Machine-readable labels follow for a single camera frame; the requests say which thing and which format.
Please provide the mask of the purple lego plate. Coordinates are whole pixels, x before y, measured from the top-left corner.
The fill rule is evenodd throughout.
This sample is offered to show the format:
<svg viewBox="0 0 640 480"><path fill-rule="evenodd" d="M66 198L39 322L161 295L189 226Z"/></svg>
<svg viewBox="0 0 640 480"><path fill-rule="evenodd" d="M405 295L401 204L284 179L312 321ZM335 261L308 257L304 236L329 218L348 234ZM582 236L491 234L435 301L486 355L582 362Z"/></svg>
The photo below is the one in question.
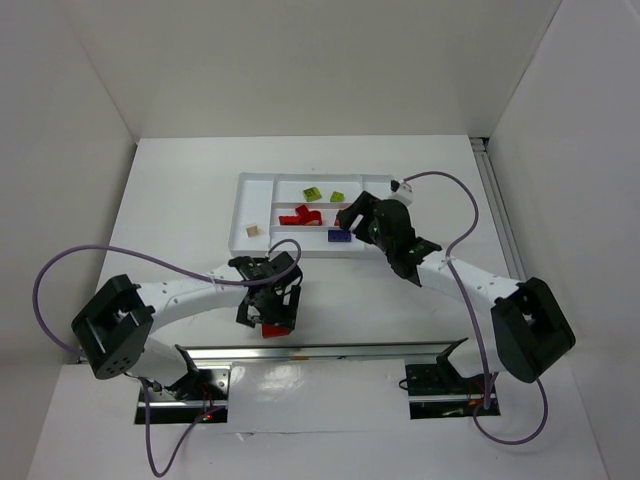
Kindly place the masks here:
<svg viewBox="0 0 640 480"><path fill-rule="evenodd" d="M350 231L330 229L327 232L327 240L329 243L350 243L352 241L352 234Z"/></svg>

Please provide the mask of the lime green square lego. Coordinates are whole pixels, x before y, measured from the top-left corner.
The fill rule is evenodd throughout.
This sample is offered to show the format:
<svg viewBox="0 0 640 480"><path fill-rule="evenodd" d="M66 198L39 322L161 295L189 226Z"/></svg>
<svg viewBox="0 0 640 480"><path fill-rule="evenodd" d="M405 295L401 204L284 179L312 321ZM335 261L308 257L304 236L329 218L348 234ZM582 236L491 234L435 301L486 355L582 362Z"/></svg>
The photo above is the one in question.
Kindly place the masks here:
<svg viewBox="0 0 640 480"><path fill-rule="evenodd" d="M344 201L344 194L342 192L334 191L330 196L331 203L342 203Z"/></svg>

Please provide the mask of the small red sloped lego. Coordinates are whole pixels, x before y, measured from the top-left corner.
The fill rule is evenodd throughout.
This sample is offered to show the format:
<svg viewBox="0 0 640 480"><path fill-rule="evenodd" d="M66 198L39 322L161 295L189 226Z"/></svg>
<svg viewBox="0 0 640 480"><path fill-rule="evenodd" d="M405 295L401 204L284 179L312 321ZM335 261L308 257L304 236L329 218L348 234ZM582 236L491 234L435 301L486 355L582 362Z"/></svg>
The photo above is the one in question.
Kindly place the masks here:
<svg viewBox="0 0 640 480"><path fill-rule="evenodd" d="M287 327L279 326L279 325L262 325L262 337L263 338L277 338L288 336L291 333L291 330Z"/></svg>

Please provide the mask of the red lego cluster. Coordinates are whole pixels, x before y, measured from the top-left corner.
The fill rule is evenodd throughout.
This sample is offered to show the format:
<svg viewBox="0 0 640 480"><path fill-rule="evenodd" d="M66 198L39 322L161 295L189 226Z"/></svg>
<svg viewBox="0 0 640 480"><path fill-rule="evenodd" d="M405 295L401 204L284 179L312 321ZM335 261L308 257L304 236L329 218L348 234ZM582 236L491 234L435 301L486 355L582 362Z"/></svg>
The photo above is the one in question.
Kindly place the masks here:
<svg viewBox="0 0 640 480"><path fill-rule="evenodd" d="M306 205L296 207L293 215L281 215L278 219L281 226L310 225L315 221L314 215Z"/></svg>

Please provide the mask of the lime green sloped lego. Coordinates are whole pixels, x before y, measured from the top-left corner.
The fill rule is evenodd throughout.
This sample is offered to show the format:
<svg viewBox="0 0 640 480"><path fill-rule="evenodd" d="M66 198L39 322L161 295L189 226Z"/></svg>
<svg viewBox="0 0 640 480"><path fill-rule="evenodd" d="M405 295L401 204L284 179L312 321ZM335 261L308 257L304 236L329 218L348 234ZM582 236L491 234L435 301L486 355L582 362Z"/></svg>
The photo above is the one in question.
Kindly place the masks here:
<svg viewBox="0 0 640 480"><path fill-rule="evenodd" d="M306 202L318 201L322 198L322 194L317 187L310 187L302 191Z"/></svg>

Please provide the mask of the white lego cube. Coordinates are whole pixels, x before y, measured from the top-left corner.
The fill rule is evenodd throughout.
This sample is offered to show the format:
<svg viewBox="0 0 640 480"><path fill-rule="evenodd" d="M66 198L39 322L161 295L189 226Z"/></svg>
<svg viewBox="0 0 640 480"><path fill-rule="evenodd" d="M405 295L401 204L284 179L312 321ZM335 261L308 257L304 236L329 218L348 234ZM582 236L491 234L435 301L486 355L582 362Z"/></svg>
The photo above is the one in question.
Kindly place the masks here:
<svg viewBox="0 0 640 480"><path fill-rule="evenodd" d="M255 237L259 235L259 227L255 224L248 225L246 227L246 233L249 238Z"/></svg>

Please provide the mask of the red rounded lego brick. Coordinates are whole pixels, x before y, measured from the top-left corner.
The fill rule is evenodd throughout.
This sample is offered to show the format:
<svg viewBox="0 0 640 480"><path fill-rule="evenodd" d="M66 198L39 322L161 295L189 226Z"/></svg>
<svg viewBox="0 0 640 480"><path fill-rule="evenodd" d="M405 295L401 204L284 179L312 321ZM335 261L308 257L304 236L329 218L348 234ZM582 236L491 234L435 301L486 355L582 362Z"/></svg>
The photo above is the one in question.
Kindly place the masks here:
<svg viewBox="0 0 640 480"><path fill-rule="evenodd" d="M312 210L305 218L305 224L311 226L322 226L323 218L320 211Z"/></svg>

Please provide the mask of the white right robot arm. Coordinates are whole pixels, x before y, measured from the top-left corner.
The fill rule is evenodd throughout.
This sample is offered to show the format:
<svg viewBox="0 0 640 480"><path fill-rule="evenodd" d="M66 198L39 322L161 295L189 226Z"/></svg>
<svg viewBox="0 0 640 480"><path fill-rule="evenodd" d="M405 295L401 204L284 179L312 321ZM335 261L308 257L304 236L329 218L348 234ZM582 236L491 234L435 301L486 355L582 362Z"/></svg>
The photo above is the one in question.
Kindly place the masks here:
<svg viewBox="0 0 640 480"><path fill-rule="evenodd" d="M532 383L575 346L575 334L546 282L500 277L446 254L416 234L401 201L363 192L336 220L339 228L379 248L400 278L459 300L471 311L471 338L455 342L442 361L457 376L508 372Z"/></svg>

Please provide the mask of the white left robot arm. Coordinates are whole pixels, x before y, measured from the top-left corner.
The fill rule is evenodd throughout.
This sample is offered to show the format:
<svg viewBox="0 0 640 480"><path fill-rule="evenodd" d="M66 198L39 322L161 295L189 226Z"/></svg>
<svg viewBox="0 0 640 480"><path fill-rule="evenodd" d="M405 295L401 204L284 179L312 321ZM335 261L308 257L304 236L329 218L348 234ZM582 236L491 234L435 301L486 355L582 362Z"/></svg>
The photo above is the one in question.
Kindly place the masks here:
<svg viewBox="0 0 640 480"><path fill-rule="evenodd" d="M153 338L179 320L233 308L237 323L261 326L264 337L287 335L296 324L303 272L288 252L274 258L241 256L202 278L137 284L109 279L74 318L72 331L94 377L139 377L178 399L220 398L211 373L187 349Z"/></svg>

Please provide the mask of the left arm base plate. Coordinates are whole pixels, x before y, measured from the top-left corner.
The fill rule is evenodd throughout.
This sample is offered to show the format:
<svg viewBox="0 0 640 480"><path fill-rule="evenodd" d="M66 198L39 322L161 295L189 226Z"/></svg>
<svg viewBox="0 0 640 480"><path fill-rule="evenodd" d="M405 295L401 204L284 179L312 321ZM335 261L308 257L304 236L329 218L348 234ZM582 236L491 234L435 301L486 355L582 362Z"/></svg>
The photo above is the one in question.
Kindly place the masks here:
<svg viewBox="0 0 640 480"><path fill-rule="evenodd" d="M201 368L201 380L186 393L159 386L148 390L151 425L189 425L196 418L202 424L225 424L228 421L230 364L213 364Z"/></svg>

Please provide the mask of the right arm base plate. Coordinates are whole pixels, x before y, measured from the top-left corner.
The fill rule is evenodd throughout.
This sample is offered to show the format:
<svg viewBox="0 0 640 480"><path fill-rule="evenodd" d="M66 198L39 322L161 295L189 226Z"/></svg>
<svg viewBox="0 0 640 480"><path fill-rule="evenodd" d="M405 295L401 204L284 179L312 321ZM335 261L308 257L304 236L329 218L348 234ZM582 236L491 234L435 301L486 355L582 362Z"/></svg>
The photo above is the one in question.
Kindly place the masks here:
<svg viewBox="0 0 640 480"><path fill-rule="evenodd" d="M436 364L407 364L405 377L398 387L408 395L411 420L453 419L479 416L499 416L496 390L490 396L489 408L483 407L485 382L483 375L471 378L458 376Z"/></svg>

